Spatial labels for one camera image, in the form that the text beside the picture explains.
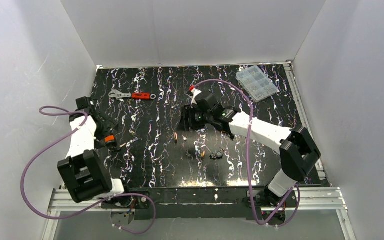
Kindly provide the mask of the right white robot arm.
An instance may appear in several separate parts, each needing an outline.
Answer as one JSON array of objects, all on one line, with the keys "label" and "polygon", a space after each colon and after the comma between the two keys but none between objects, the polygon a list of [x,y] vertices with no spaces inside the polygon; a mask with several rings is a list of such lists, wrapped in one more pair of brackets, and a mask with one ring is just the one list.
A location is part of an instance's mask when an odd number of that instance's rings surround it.
[{"label": "right white robot arm", "polygon": [[191,87],[191,103],[181,108],[179,131],[197,131],[212,125],[234,140],[243,136],[274,150],[280,156],[281,169],[268,184],[266,193],[282,197],[296,183],[303,182],[322,156],[309,130],[297,125],[282,127],[251,117],[233,106],[222,106],[209,92]]}]

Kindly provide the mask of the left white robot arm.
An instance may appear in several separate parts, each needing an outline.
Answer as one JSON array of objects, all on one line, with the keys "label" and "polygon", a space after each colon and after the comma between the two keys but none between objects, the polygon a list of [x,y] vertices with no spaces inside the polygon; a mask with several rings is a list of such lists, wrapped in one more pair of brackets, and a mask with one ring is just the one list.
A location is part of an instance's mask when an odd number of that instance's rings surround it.
[{"label": "left white robot arm", "polygon": [[74,134],[65,159],[57,169],[72,200],[76,203],[104,199],[125,192],[121,179],[114,179],[100,159],[98,150],[120,150],[116,139],[118,123],[95,108],[89,97],[76,99],[77,109],[69,115]]}]

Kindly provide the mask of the orange black padlock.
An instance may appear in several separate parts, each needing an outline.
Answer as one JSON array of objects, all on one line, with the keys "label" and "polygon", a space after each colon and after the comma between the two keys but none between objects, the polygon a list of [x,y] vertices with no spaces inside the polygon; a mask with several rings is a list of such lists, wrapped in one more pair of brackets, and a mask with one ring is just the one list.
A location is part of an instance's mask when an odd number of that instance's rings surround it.
[{"label": "orange black padlock", "polygon": [[104,143],[105,146],[113,152],[118,152],[127,145],[126,143],[119,143],[114,135],[109,135],[105,137]]}]

